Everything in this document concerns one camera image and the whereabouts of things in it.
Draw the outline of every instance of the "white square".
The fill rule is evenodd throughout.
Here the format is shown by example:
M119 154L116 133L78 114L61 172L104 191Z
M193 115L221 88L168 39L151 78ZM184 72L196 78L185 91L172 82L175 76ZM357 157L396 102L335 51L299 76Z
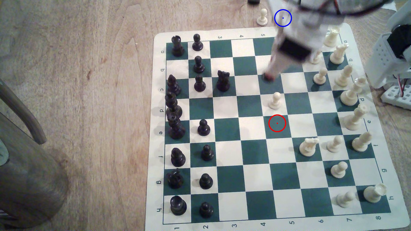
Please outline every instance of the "white square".
M313 113L337 112L332 91L308 92L308 98Z
M264 118L262 116L239 117L241 140L262 140L266 138Z
M317 136L317 130L315 128L314 117L312 114L288 115L288 122L292 137Z
M207 119L207 124L210 126L210 133L207 136L200 136L197 132L200 120L190 120L190 143L215 142L214 119Z
M211 62L211 77L218 77L217 72L229 72L230 76L234 76L233 57L212 58Z
M351 170L356 185L376 185L381 182L380 172L374 158L351 159Z
M233 57L255 56L253 39L233 39L231 49Z
M179 195L187 204L187 210L181 216L171 212L170 200L173 196L164 196L164 224L191 223L191 195Z
M185 163L179 168L189 168L190 164L190 144L189 143L176 143L176 144L166 144L165 145L165 164L164 169L175 169L176 167L171 163L171 150L173 148L178 148L185 156Z
M281 73L284 93L308 92L304 72Z
M274 190L273 193L277 218L305 217L301 189Z
M214 119L237 118L238 107L236 96L215 97L212 100Z
M247 220L247 198L245 192L223 192L218 194L220 221Z
M297 162L298 179L300 188L326 188L328 187L326 172L322 161Z
M212 186L209 189L202 189L200 187L201 176L207 173L213 180ZM218 193L218 182L217 182L217 167L199 167L190 168L190 187L191 194L208 194L208 193Z
M217 166L242 165L241 141L218 141L215 143Z
M236 94L239 95L259 95L260 85L257 75L235 76Z
M172 74L176 79L188 79L188 60L167 60L166 79Z
M334 215L345 215L345 214L361 214L363 210L361 209L361 204L358 199L357 188L355 186L344 186L344 187L330 187L328 188L330 192L332 210ZM347 208L341 208L336 201L338 194L346 194L347 192L353 192L356 199L351 201L351 204Z
M275 138L266 141L270 164L294 163L296 161L292 138Z
M243 171L246 192L272 190L270 164L246 164Z

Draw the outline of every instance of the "white chess piece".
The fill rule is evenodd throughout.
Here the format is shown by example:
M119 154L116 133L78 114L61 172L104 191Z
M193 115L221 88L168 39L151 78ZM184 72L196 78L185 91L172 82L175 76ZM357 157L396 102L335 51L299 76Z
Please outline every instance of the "white chess piece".
M336 136L333 140L327 142L327 150L330 152L338 152L340 144L344 142L342 136Z
M347 48L348 43L338 45L335 51L330 55L330 61L334 64L341 64L344 61L344 54Z
M371 139L371 132L364 132L353 140L352 146L357 152L364 152L365 150L367 150L368 145L371 143Z
M318 85L323 85L326 82L326 74L327 74L327 68L322 67L318 74L314 75L314 82Z
M382 196L387 194L387 186L383 183L376 184L375 186L368 186L364 190L364 198L370 203L377 203Z
M268 106L273 110L280 108L281 106L280 99L281 99L281 94L279 92L275 92L272 95L272 100L268 103Z
M346 90L341 93L339 99L347 106L352 106L357 103L357 94L363 91L363 87L366 85L365 78L358 78L354 80L354 84L350 90Z
M341 161L340 163L331 167L331 175L335 178L343 178L345 176L345 170L348 168L347 163Z
M306 157L314 155L315 146L319 143L318 138L305 138L300 144L300 153Z
M354 110L354 114L344 117L343 122L345 128L350 131L358 130L358 128L360 128L360 125L362 124L362 121L360 120L368 112L369 109L365 104L358 105L358 107Z
M341 75L334 80L335 84L337 84L338 86L342 88L346 87L348 85L348 78L351 76L352 72L353 72L353 65L348 64L341 71Z
M347 192L345 194L338 194L336 197L337 205L341 208L347 208L351 205L351 202L355 200L356 195L353 192Z
M268 23L268 19L266 18L267 9L261 9L260 14L261 16L257 18L257 24L261 26L267 25Z

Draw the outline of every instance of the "dark green square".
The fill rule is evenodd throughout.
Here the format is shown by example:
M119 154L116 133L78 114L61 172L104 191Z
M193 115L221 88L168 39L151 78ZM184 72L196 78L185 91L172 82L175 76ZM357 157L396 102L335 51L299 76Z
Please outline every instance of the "dark green square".
M174 169L164 170L164 195L186 195L191 193L191 181L190 181L190 169L180 169L180 175L182 176L184 182L182 186L178 189L170 188L167 182L167 174L171 173Z
M338 114L333 113L316 113L313 114L317 136L342 135L341 125Z
M272 191L246 192L248 220L268 220L277 217Z
M238 117L263 116L260 95L237 96Z
M235 96L236 95L236 81L234 76L229 77L230 88L226 92L222 92L217 89L218 77L212 78L212 96L222 97L222 96Z
M328 188L301 189L306 217L333 216Z
M274 43L274 37L255 38L254 53L255 55L271 55L272 44Z
M165 131L164 131L164 142L165 144L172 144L172 143L190 143L190 121L183 120L181 121L181 125L185 128L185 134L181 139L175 140L172 139L169 135L169 123L166 121Z
M217 167L218 192L244 192L242 165Z
M370 203L365 199L364 190L368 186L374 185L357 186L358 200L360 201L363 214L390 213L390 204L388 204L388 199L386 195L382 196L380 201L378 201L377 203Z
M319 144L315 147L315 152L312 156L306 157L300 153L300 144L304 142L305 138L312 138L312 137L300 137L300 138L292 138L293 139L293 146L294 146L294 155L296 156L296 162L307 162L307 161L321 161L323 158L321 157L321 151Z
M289 115L312 113L307 92L284 94L284 98Z
M197 75L200 75L202 77L211 77L211 60L209 58L207 59L202 59L201 62L203 63L205 69L202 73L196 73L193 70L195 61L194 59L191 59L188 61L188 77L189 78L195 78Z
M214 119L215 141L240 140L238 118Z
M300 188L296 163L270 164L270 168L274 190Z
M264 127L266 129L267 139L291 137L290 123L288 122L287 115L283 115L282 117L279 115L276 115L276 116L273 116L271 119L270 118L271 116L264 116Z
M345 176L341 179L335 178L331 174L332 166L344 161L347 163L348 168L345 170ZM323 161L324 170L326 171L326 178L329 187L340 187L340 186L355 186L353 172L351 170L351 165L349 160L333 160L333 161Z
M201 151L206 144L208 144L214 152L214 158L210 161L205 161L201 158ZM217 153L215 152L215 142L190 144L190 164L192 168L217 166L216 159Z
M231 40L210 41L211 58L232 57Z
M266 140L241 141L243 164L268 164Z
M168 42L166 44L166 60L182 60L182 59L188 59L188 42L182 42L181 45L184 48L184 54L180 57L176 57L173 55L173 43Z
M208 202L214 210L210 218L203 218L200 215L200 206L203 202ZM191 223L206 223L220 221L218 194L193 194L191 195Z
M353 148L353 140L360 135L344 135L345 146L347 148L348 157L350 159L369 159L375 158L374 149L372 148L372 141L364 152L357 152Z
M257 74L256 57L234 57L234 75L255 75Z
M211 97L190 99L189 101L191 120L207 120L214 118L214 110Z

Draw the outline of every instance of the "wooden table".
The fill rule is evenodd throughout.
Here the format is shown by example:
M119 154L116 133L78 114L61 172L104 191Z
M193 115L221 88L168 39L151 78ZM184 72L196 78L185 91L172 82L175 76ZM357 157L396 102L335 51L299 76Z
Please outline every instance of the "wooden table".
M70 178L66 204L38 229L143 230L154 36L256 27L261 8L266 1L3 1L0 78L37 117L43 147ZM392 14L346 19L363 65ZM411 211L411 112L381 94L373 91L374 102ZM28 133L2 102L0 112Z

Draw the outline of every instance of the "chess piece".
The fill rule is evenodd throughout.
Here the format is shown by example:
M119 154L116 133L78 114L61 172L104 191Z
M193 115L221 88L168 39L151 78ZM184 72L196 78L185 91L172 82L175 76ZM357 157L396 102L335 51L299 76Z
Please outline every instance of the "chess piece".
M351 76L352 72L353 72L353 65L348 64L341 71L341 75L334 80L335 84L337 84L338 86L342 88L346 87L348 85L348 78Z
M375 186L368 186L364 190L364 198L370 203L377 203L381 200L381 197L386 194L387 186L383 183L376 184Z
M341 147L340 144L344 142L344 138L342 136L336 136L333 140L327 142L327 150L330 152L338 152L339 148Z
M347 163L341 161L340 163L331 167L331 175L335 178L343 178L345 176L345 170L348 168Z
M313 81L318 85L323 85L326 82L327 68L322 67L318 74L314 75Z
M354 80L354 84L350 90L343 91L339 99L341 102L347 106L352 106L358 102L357 94L363 91L365 86L365 78L358 78Z
M364 152L365 150L367 150L368 145L371 143L371 139L371 132L364 132L353 140L352 146L357 152Z

